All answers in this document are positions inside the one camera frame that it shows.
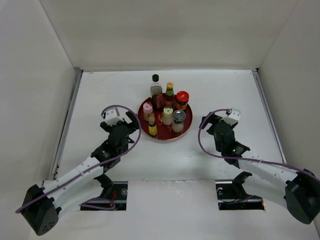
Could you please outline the small yellow label bottle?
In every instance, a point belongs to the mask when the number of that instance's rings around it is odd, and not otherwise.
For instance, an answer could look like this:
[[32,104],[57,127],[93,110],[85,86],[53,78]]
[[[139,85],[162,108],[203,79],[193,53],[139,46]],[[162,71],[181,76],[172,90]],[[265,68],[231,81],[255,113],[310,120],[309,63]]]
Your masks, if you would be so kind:
[[156,120],[153,115],[148,118],[148,132],[152,137],[155,137],[158,133]]

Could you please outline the pink cap spice jar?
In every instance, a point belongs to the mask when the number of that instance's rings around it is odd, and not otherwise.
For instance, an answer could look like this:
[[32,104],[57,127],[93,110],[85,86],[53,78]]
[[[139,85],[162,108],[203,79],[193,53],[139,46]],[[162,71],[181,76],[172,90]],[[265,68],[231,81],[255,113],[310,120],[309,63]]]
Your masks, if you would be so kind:
[[145,102],[142,106],[142,109],[143,109],[143,119],[145,121],[148,122],[150,117],[155,116],[153,106],[151,103]]

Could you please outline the silver cap salt shaker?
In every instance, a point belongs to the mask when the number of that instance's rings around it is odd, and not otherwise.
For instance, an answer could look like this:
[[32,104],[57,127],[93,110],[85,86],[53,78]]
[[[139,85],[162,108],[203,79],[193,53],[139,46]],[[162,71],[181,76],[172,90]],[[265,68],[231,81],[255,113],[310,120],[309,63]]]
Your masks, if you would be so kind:
[[185,119],[186,113],[183,110],[176,110],[173,113],[172,130],[175,133],[181,133],[183,131]]

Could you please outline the cream cap spice jar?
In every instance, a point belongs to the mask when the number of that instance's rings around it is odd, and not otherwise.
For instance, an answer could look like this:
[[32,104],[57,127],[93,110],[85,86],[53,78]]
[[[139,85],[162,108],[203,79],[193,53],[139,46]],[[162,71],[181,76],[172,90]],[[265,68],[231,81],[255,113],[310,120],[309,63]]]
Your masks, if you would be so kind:
[[170,126],[173,122],[173,108],[166,106],[162,112],[162,123],[166,126]]

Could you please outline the red lid sauce jar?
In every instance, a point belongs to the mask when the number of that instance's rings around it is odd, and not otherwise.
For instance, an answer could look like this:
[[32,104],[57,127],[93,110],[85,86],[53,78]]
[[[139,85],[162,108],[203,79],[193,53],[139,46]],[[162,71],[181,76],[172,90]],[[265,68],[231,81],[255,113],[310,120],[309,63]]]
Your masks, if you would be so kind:
[[186,91],[179,91],[175,96],[175,109],[184,111],[189,102],[189,93]]

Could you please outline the tall dark vinegar bottle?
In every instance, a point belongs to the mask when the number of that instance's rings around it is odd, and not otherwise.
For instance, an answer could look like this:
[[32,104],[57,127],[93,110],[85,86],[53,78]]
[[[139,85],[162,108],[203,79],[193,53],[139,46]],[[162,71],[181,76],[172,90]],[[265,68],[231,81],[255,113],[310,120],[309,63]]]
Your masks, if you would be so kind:
[[159,75],[152,75],[152,84],[150,86],[151,104],[154,110],[160,110],[163,107],[163,88],[159,83]]

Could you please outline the yellow cap sauce bottle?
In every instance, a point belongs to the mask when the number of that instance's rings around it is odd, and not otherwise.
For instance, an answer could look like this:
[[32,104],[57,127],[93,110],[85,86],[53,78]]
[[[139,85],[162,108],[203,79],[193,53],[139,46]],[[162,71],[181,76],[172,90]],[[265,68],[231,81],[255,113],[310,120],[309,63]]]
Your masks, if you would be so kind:
[[166,91],[164,95],[164,105],[166,107],[174,107],[174,84],[172,82],[168,82],[166,84]]

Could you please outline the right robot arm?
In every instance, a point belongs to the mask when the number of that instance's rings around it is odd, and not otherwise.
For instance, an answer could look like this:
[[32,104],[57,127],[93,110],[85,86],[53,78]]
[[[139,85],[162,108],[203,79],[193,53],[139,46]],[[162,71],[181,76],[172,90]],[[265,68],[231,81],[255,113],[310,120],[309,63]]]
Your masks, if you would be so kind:
[[210,124],[207,133],[214,138],[218,154],[205,153],[223,159],[241,170],[233,179],[232,192],[238,198],[257,196],[274,202],[299,222],[309,225],[320,213],[320,180],[311,171],[285,163],[263,160],[255,155],[245,157],[250,148],[236,141],[234,128],[240,120],[240,111],[222,109],[225,117],[216,111],[202,117],[199,130]]

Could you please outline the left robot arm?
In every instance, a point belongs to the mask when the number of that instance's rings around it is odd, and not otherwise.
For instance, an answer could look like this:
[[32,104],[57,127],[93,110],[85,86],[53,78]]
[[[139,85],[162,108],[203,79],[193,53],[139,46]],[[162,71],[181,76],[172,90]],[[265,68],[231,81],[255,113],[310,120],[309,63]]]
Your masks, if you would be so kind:
[[37,236],[48,233],[67,211],[93,199],[108,199],[113,181],[106,172],[115,167],[137,142],[130,135],[141,129],[138,116],[128,110],[127,122],[116,107],[102,112],[100,127],[108,133],[105,140],[80,165],[62,177],[43,186],[34,184],[24,197],[21,214]]

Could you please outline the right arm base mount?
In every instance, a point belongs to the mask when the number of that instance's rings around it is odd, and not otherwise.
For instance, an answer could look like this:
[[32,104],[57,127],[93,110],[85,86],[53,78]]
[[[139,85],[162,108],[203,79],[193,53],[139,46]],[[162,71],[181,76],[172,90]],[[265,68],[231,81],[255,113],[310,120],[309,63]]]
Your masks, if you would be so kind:
[[234,179],[215,182],[218,209],[220,211],[265,210],[261,197],[247,194],[243,184],[252,174],[241,172]]

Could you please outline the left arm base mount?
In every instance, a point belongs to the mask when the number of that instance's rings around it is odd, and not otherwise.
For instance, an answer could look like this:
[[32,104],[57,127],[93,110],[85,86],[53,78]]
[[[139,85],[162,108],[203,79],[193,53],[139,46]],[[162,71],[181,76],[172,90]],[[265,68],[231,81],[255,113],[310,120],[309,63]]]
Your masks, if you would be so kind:
[[80,205],[81,211],[126,211],[128,181],[112,181],[103,175],[96,178],[103,188],[101,194]]

